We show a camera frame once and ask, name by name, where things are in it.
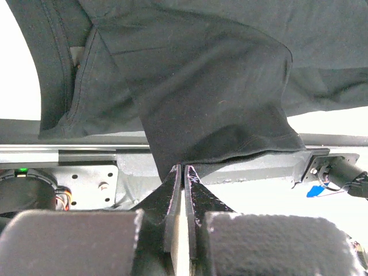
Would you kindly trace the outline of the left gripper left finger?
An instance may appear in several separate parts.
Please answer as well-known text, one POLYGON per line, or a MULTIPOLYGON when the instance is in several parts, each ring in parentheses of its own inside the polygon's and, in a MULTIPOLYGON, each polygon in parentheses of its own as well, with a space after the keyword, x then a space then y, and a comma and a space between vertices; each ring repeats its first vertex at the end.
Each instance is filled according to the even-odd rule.
POLYGON ((2 275, 175 275, 181 167, 127 211, 23 210, 1 232, 2 275))

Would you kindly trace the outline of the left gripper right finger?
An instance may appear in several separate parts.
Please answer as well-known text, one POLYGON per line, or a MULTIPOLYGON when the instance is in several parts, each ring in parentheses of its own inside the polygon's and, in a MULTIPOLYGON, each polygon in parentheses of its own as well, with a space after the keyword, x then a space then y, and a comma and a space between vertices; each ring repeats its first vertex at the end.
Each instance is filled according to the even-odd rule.
POLYGON ((323 218, 237 213, 184 173, 195 275, 361 275, 345 233, 323 218))

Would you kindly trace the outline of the black daisy t-shirt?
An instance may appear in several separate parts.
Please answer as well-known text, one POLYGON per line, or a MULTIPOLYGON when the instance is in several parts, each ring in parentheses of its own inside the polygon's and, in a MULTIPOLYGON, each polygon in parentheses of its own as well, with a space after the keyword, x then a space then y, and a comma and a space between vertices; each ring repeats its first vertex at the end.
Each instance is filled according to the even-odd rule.
POLYGON ((305 146, 287 118, 367 105, 366 1, 9 1, 41 139, 144 131, 158 172, 305 146))

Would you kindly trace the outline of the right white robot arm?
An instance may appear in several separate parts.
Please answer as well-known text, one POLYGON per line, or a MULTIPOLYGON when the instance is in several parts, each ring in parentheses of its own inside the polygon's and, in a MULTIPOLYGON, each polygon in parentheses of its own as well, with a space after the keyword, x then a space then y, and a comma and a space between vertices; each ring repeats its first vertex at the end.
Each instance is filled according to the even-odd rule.
POLYGON ((323 189, 367 199, 367 171, 356 166, 358 154, 313 155, 301 183, 318 182, 323 189))

